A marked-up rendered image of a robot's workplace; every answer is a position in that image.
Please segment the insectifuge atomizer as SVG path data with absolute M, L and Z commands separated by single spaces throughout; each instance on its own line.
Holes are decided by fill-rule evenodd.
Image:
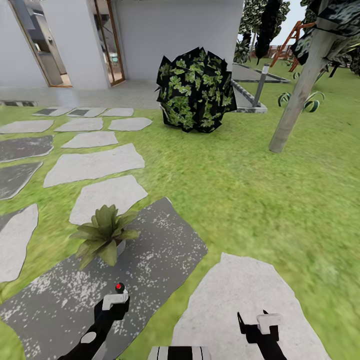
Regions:
M 127 289 L 127 287 L 125 287 L 123 283 L 118 282 L 115 290 L 118 293 L 118 295 L 124 295 L 124 294 L 129 295 L 129 290 Z

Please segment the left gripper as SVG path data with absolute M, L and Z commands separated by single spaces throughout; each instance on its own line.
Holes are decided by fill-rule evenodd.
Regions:
M 109 322 L 110 329 L 114 321 L 123 320 L 125 312 L 129 312 L 130 296 L 123 303 L 114 303 L 110 310 L 102 310 L 103 299 L 94 308 L 94 321 L 105 319 Z

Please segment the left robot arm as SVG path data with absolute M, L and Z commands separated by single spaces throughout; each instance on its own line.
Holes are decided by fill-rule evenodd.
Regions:
M 123 320 L 129 312 L 130 296 L 108 294 L 94 308 L 94 325 L 80 339 L 79 344 L 58 360 L 103 360 L 107 335 L 114 321 Z

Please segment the robot trunk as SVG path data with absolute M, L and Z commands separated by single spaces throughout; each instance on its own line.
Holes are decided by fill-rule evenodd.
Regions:
M 213 360 L 208 346 L 153 346 L 147 360 Z

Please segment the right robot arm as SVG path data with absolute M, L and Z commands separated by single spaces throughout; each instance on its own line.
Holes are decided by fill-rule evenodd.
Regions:
M 249 344 L 256 343 L 264 360 L 288 360 L 277 344 L 279 341 L 278 326 L 284 322 L 284 316 L 280 313 L 268 313 L 256 316 L 258 325 L 244 324 L 240 313 L 237 313 L 241 334 L 246 335 Z

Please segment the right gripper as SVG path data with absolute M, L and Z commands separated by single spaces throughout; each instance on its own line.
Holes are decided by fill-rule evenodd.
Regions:
M 269 314 L 269 313 L 263 310 L 263 315 L 265 314 Z M 263 357 L 267 348 L 277 347 L 281 350 L 281 348 L 277 344 L 277 342 L 279 341 L 279 332 L 277 325 L 272 325 L 269 327 L 270 334 L 262 334 L 260 329 L 258 328 L 258 325 L 244 324 L 239 312 L 237 313 L 237 316 L 238 316 L 241 334 L 246 335 L 246 340 L 249 344 L 256 343 L 258 345 L 259 350 L 262 353 Z

